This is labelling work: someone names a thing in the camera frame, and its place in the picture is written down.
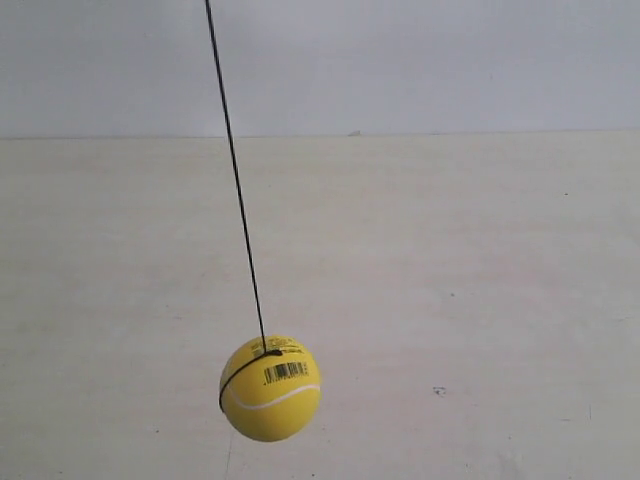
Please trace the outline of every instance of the barcode sticker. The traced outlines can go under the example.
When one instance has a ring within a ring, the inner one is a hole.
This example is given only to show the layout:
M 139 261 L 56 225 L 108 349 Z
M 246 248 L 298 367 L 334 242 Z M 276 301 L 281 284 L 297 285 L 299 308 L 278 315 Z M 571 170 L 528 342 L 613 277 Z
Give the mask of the barcode sticker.
M 267 383 L 275 383 L 288 378 L 306 377 L 309 375 L 307 364 L 304 362 L 288 362 L 264 369 Z

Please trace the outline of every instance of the wooden surface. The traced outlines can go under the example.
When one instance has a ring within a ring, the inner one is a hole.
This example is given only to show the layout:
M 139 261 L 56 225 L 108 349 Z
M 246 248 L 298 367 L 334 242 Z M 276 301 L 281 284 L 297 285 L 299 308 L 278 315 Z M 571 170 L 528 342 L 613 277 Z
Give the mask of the wooden surface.
M 0 478 L 635 480 L 640 135 L 238 142 L 268 333 L 324 376 L 273 445 L 223 140 L 0 142 Z

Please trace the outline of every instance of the tennis ball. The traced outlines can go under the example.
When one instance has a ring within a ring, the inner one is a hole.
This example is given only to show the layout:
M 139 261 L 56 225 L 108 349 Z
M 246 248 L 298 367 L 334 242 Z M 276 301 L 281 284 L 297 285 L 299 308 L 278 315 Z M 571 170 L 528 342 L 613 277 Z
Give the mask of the tennis ball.
M 238 348 L 220 378 L 220 409 L 242 435 L 284 440 L 302 430 L 320 402 L 320 371 L 291 337 L 254 338 Z

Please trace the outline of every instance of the white wall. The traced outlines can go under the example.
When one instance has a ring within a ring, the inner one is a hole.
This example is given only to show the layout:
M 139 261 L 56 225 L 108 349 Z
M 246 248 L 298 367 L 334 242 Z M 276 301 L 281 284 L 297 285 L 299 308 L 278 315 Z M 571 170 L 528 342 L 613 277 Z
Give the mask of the white wall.
M 235 133 L 640 127 L 636 0 L 219 0 Z M 201 0 L 4 0 L 0 136 L 222 135 Z

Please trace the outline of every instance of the black string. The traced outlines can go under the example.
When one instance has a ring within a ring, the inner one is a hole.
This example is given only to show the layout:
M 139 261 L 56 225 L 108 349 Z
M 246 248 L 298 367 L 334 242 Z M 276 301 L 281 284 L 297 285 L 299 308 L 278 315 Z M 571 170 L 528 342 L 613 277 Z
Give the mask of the black string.
M 260 309 L 260 299 L 258 297 L 258 283 L 256 282 L 256 273 L 253 266 L 253 255 L 251 253 L 251 242 L 249 241 L 249 228 L 247 227 L 247 217 L 244 211 L 244 201 L 242 199 L 242 188 L 240 187 L 240 175 L 238 174 L 238 162 L 236 160 L 236 151 L 233 146 L 233 134 L 231 133 L 231 121 L 229 120 L 229 109 L 227 108 L 227 96 L 224 91 L 224 83 L 222 82 L 222 67 L 220 66 L 220 57 L 218 55 L 218 42 L 216 41 L 215 29 L 213 28 L 213 15 L 211 14 L 211 4 L 209 0 L 205 0 L 207 8 L 207 20 L 209 21 L 209 34 L 211 36 L 211 48 L 213 49 L 213 58 L 216 62 L 216 70 L 218 71 L 218 86 L 220 87 L 220 99 L 222 100 L 222 109 L 224 110 L 224 121 L 227 125 L 227 139 L 229 140 L 229 151 L 231 152 L 231 161 L 233 162 L 233 172 L 236 176 L 236 190 L 238 191 L 238 202 L 240 203 L 240 215 L 242 216 L 242 226 L 244 228 L 244 239 L 247 244 L 247 255 L 249 256 L 249 268 L 251 269 L 251 281 L 253 282 L 253 294 L 256 300 L 256 310 L 258 312 L 258 323 L 260 324 L 260 336 L 262 337 L 262 348 L 266 353 L 267 339 L 264 335 L 264 323 L 262 321 L 262 311 Z
M 240 215 L 242 216 L 242 226 L 244 228 L 244 239 L 247 245 L 247 255 L 249 257 L 249 268 L 251 270 L 251 281 L 253 283 L 253 294 L 255 296 L 256 301 L 256 311 L 258 312 L 258 323 L 260 324 L 260 336 L 262 338 L 262 354 L 253 360 L 247 362 L 238 370 L 236 370 L 222 385 L 220 388 L 220 394 L 218 397 L 218 405 L 220 406 L 220 410 L 224 411 L 222 408 L 222 394 L 225 389 L 231 383 L 231 380 L 238 375 L 242 370 L 247 368 L 249 365 L 257 362 L 258 360 L 269 357 L 269 356 L 281 356 L 282 351 L 279 349 L 274 349 L 267 351 L 267 339 L 264 334 L 264 323 L 262 321 L 262 311 L 260 309 L 260 298 L 258 297 L 258 283 L 256 282 L 256 273 L 255 268 L 253 266 L 253 254 L 251 253 L 251 242 L 249 240 L 249 228 L 247 227 L 247 216 L 244 210 L 244 200 L 242 198 L 242 188 L 240 187 L 240 175 L 238 173 L 238 161 L 236 160 L 236 151 L 233 145 L 233 134 L 231 133 L 231 121 L 229 120 L 229 109 L 227 107 L 227 96 L 224 90 L 224 83 L 222 81 L 222 67 L 220 66 L 220 57 L 218 55 L 218 42 L 216 41 L 215 29 L 213 27 L 213 15 L 211 14 L 211 4 L 209 0 L 205 0 L 205 7 L 207 9 L 207 20 L 209 22 L 209 35 L 211 36 L 211 48 L 213 49 L 213 58 L 216 63 L 216 70 L 218 72 L 218 86 L 220 88 L 220 99 L 222 100 L 222 109 L 224 110 L 224 120 L 227 126 L 227 140 L 229 141 L 229 151 L 231 152 L 231 160 L 233 162 L 233 172 L 236 177 L 236 190 L 238 191 L 238 203 L 240 204 Z

